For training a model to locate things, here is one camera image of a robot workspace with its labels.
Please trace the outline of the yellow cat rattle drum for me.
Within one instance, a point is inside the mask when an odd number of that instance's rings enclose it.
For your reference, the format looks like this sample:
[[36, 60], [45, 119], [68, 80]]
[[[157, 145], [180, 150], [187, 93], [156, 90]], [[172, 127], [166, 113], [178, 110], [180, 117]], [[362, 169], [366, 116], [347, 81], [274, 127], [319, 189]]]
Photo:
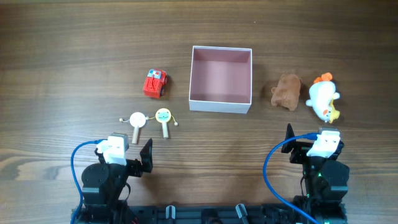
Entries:
[[156, 111], [155, 116], [148, 117], [146, 116], [146, 120], [156, 119], [162, 125], [162, 134], [164, 139], [169, 138], [169, 130], [168, 130], [168, 122], [173, 120], [174, 126], [178, 126], [178, 122], [175, 117], [172, 115], [171, 111], [167, 108], [161, 108]]

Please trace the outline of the brown plush bear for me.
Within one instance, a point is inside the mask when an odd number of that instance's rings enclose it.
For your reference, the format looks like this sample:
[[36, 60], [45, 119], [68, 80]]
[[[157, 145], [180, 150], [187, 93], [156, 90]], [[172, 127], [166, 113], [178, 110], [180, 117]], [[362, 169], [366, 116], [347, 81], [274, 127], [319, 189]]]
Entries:
[[295, 111], [300, 96], [302, 79], [296, 74], [283, 74], [280, 76], [277, 86], [271, 89], [272, 106], [282, 106], [289, 111]]

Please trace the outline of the white plush chicken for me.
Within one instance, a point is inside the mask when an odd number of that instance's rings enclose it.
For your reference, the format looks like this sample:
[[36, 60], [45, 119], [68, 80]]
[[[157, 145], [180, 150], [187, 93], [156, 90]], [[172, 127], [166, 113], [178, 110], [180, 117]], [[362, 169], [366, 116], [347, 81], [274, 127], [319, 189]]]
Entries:
[[310, 99], [305, 102], [325, 123], [332, 123], [340, 116], [340, 112], [333, 105], [333, 102], [340, 98], [340, 94], [336, 92], [332, 79], [333, 76], [329, 72], [317, 77], [309, 88]]

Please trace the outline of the red toy fire truck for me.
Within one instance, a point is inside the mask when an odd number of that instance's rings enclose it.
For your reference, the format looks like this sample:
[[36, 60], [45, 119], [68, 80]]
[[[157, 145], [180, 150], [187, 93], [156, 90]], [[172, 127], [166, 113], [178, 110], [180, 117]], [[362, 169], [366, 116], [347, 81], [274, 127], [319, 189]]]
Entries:
[[167, 81], [168, 76], [165, 71], [150, 69], [144, 82], [144, 95], [151, 98], [160, 98], [164, 94], [164, 86]]

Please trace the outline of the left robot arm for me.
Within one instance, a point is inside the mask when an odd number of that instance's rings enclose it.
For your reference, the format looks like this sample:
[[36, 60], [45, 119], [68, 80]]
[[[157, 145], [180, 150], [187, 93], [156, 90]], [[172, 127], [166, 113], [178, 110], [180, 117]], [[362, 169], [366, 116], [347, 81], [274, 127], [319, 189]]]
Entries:
[[140, 151], [141, 160], [126, 161], [125, 165], [107, 163], [95, 151], [99, 163], [88, 166], [81, 175], [81, 201], [71, 216], [71, 223], [139, 223], [127, 200], [119, 198], [123, 188], [131, 190], [129, 177], [141, 177], [152, 172], [152, 139]]

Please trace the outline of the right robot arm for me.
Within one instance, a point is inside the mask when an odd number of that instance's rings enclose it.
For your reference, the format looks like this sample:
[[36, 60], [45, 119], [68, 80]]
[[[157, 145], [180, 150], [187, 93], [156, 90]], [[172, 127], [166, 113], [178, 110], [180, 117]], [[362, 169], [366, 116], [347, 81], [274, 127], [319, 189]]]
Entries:
[[344, 147], [340, 132], [320, 128], [311, 139], [313, 142], [295, 139], [281, 149], [290, 154], [290, 163], [303, 168], [306, 192], [294, 197], [293, 204], [318, 223], [347, 223], [342, 200], [348, 192], [349, 167], [337, 161]]

